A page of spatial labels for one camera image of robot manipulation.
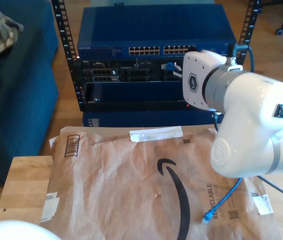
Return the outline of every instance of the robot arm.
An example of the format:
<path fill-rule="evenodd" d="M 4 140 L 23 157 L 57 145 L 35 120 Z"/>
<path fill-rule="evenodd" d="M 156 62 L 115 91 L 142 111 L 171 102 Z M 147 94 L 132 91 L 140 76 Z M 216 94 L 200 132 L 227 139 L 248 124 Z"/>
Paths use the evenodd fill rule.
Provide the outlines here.
<path fill-rule="evenodd" d="M 188 52 L 183 61 L 185 100 L 224 114 L 211 165 L 229 178 L 283 172 L 283 82 L 232 60 L 204 50 Z"/>

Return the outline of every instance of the barcode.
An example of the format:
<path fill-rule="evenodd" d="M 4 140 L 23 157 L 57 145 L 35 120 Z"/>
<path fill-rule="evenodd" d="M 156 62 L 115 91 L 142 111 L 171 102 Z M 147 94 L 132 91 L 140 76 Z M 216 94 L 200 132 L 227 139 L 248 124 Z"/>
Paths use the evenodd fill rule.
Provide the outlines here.
<path fill-rule="evenodd" d="M 238 216 L 238 211 L 237 210 L 230 210 L 228 211 L 229 214 L 229 220 L 233 220 L 233 219 L 239 219 L 240 216 Z"/>
<path fill-rule="evenodd" d="M 74 135 L 69 135 L 67 137 L 67 144 L 66 144 L 66 149 L 65 149 L 65 158 L 69 156 L 75 156 L 77 157 L 78 155 L 78 147 L 80 144 L 80 135 L 74 134 Z"/>

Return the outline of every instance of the network switch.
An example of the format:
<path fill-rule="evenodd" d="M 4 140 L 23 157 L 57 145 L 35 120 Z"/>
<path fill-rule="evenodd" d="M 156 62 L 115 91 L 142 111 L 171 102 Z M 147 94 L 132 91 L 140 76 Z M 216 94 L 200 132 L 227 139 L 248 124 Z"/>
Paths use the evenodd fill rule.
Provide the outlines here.
<path fill-rule="evenodd" d="M 181 78 L 162 66 L 183 68 L 188 51 L 226 55 L 235 43 L 219 4 L 84 8 L 77 43 L 83 109 L 187 110 Z"/>
<path fill-rule="evenodd" d="M 219 4 L 130 5 L 84 8 L 77 48 L 102 62 L 183 57 L 191 46 L 225 55 L 235 43 Z"/>

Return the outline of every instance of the blue couch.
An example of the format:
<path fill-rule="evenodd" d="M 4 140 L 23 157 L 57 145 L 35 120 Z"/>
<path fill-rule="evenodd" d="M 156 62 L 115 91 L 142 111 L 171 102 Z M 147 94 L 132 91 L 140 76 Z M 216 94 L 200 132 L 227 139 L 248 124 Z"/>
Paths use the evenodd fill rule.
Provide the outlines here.
<path fill-rule="evenodd" d="M 0 56 L 0 185 L 13 157 L 38 155 L 58 97 L 51 62 L 58 47 L 51 3 L 0 0 L 0 11 L 24 25 Z"/>

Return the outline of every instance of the amazon smile logo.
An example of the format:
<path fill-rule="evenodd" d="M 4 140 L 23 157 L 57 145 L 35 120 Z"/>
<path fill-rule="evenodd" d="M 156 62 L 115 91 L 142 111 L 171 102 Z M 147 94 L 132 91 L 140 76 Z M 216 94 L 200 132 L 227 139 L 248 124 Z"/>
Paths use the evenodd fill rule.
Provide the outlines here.
<path fill-rule="evenodd" d="M 163 163 L 172 164 L 176 166 L 176 163 L 173 160 L 167 158 L 161 158 L 157 161 L 157 169 L 161 175 L 164 175 L 163 171 Z M 184 185 L 177 174 L 172 170 L 169 166 L 166 167 L 168 170 L 173 183 L 175 184 L 178 199 L 179 199 L 179 206 L 180 206 L 180 224 L 179 224 L 179 232 L 177 240 L 185 240 L 188 234 L 188 230 L 190 228 L 190 221 L 191 221 L 191 209 L 190 203 L 188 201 L 188 196 Z"/>

